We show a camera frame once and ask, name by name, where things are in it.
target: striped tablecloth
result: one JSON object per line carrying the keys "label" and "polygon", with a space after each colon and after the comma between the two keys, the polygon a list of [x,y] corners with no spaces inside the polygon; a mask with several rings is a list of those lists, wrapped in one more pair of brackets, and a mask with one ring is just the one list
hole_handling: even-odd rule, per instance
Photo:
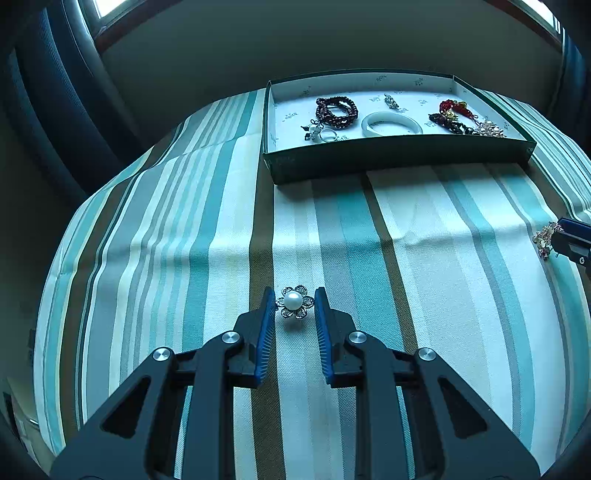
{"label": "striped tablecloth", "polygon": [[[189,117],[64,234],[34,358],[51,449],[154,348],[198,348],[265,286],[303,284],[390,348],[435,349],[545,471],[590,406],[588,282],[531,237],[557,215],[591,222],[591,163],[531,107],[487,95],[538,141],[527,172],[474,157],[275,187],[259,162],[264,90]],[[312,312],[278,315],[268,378],[235,390],[234,423],[239,479],[353,478],[354,393],[324,383]]]}

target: curtain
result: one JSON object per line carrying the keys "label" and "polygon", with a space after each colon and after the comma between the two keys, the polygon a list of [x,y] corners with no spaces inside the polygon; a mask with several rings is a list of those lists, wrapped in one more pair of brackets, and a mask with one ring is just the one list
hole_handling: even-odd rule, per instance
{"label": "curtain", "polygon": [[563,62],[549,120],[591,155],[591,73],[573,40],[564,33]]}
{"label": "curtain", "polygon": [[146,149],[121,99],[89,67],[96,61],[82,53],[72,5],[54,0],[27,24],[0,66],[0,95],[45,177],[79,205]]}

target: jewelry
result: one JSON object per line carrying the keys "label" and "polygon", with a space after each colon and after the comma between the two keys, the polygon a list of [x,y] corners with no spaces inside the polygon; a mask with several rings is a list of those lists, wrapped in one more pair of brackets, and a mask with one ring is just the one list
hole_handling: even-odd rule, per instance
{"label": "jewelry", "polygon": [[506,138],[506,135],[503,133],[503,130],[501,130],[490,120],[486,120],[485,122],[475,121],[475,123],[478,128],[478,133],[480,133],[483,137]]}
{"label": "jewelry", "polygon": [[409,116],[396,112],[375,112],[370,113],[361,122],[361,130],[363,135],[365,137],[386,137],[386,135],[382,135],[371,128],[372,124],[378,122],[388,122],[391,124],[403,125],[412,130],[413,134],[415,135],[421,135],[423,133],[421,125],[416,123],[416,121]]}
{"label": "jewelry", "polygon": [[281,298],[278,298],[275,302],[277,307],[282,307],[281,316],[288,319],[293,314],[295,318],[301,320],[308,313],[306,309],[310,309],[314,306],[314,299],[308,296],[308,289],[303,285],[298,285],[296,288],[285,287],[281,294]]}
{"label": "jewelry", "polygon": [[322,140],[323,142],[330,143],[334,142],[337,139],[337,134],[332,128],[325,128],[324,123],[318,120],[310,120],[311,125],[306,127],[302,127],[306,132],[306,136],[304,137],[305,140],[312,140],[316,142],[318,139]]}
{"label": "jewelry", "polygon": [[[328,124],[335,128],[346,128],[349,127],[359,115],[357,107],[353,103],[353,100],[344,97],[337,96],[331,98],[317,98],[316,103],[316,117],[319,121],[324,124]],[[347,112],[346,116],[337,116],[329,110],[329,106],[335,106]]]}
{"label": "jewelry", "polygon": [[552,235],[555,232],[564,232],[563,228],[556,222],[548,222],[548,225],[542,228],[541,232],[536,232],[532,237],[535,246],[538,247],[538,253],[541,258],[548,260],[552,251]]}
{"label": "jewelry", "polygon": [[302,127],[304,129],[304,132],[306,132],[306,136],[304,137],[304,139],[312,140],[313,142],[315,142],[316,139],[318,139],[318,137],[320,136],[320,132],[324,128],[324,123],[314,119],[310,120],[310,123],[311,125]]}
{"label": "jewelry", "polygon": [[477,132],[481,136],[506,138],[506,135],[503,133],[503,130],[501,130],[496,124],[494,124],[490,120],[486,120],[485,122],[479,122],[477,120],[478,115],[475,115],[470,110],[468,110],[468,104],[466,102],[458,102],[456,100],[444,100],[439,104],[439,113],[452,121],[457,120],[457,115],[454,112],[457,112],[460,115],[466,116],[470,120],[472,120],[476,124]]}
{"label": "jewelry", "polygon": [[392,95],[388,95],[387,93],[384,95],[384,102],[386,102],[386,105],[388,105],[388,107],[393,110],[398,110],[400,108],[400,105],[396,103],[394,97]]}
{"label": "jewelry", "polygon": [[448,116],[449,112],[451,112],[452,115],[455,116],[455,119],[457,119],[457,115],[454,115],[452,111],[466,116],[472,121],[476,121],[476,118],[478,118],[478,115],[474,115],[470,110],[468,110],[468,104],[466,102],[444,100],[439,104],[439,113]]}
{"label": "jewelry", "polygon": [[337,140],[337,134],[332,128],[323,128],[318,136],[326,143],[335,142]]}
{"label": "jewelry", "polygon": [[443,115],[442,113],[431,113],[429,115],[429,120],[431,122],[436,123],[437,125],[440,125],[443,128],[447,128],[450,132],[456,135],[480,135],[480,133],[478,133],[473,128],[467,127],[463,123],[451,120],[449,117]]}

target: silver brooch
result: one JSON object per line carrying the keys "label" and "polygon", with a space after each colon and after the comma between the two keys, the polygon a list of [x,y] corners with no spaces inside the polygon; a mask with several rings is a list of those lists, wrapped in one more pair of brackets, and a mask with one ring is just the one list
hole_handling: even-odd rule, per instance
{"label": "silver brooch", "polygon": [[479,122],[474,120],[476,124],[476,131],[480,133],[483,137],[498,137],[498,138],[505,138],[506,135],[503,133],[496,124],[487,120],[485,122]]}
{"label": "silver brooch", "polygon": [[535,233],[532,240],[534,241],[535,246],[538,247],[538,253],[541,258],[548,260],[550,252],[552,251],[552,235],[554,235],[555,232],[563,231],[563,228],[556,222],[548,222],[548,225],[542,228],[541,232]]}
{"label": "silver brooch", "polygon": [[281,293],[283,296],[277,299],[277,306],[282,307],[281,315],[286,319],[295,314],[295,318],[301,320],[308,315],[306,309],[314,306],[314,299],[308,296],[308,289],[303,285],[285,287]]}
{"label": "silver brooch", "polygon": [[400,108],[399,104],[396,103],[394,97],[392,95],[388,95],[387,93],[384,95],[384,102],[388,105],[389,108],[393,110],[398,110]]}

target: white pearl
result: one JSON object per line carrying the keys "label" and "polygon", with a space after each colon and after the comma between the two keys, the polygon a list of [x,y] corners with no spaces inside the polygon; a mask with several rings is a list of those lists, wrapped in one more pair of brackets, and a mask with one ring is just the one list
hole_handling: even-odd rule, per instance
{"label": "white pearl", "polygon": [[295,290],[288,292],[283,299],[283,305],[285,305],[285,308],[291,310],[292,312],[300,308],[303,303],[304,299]]}

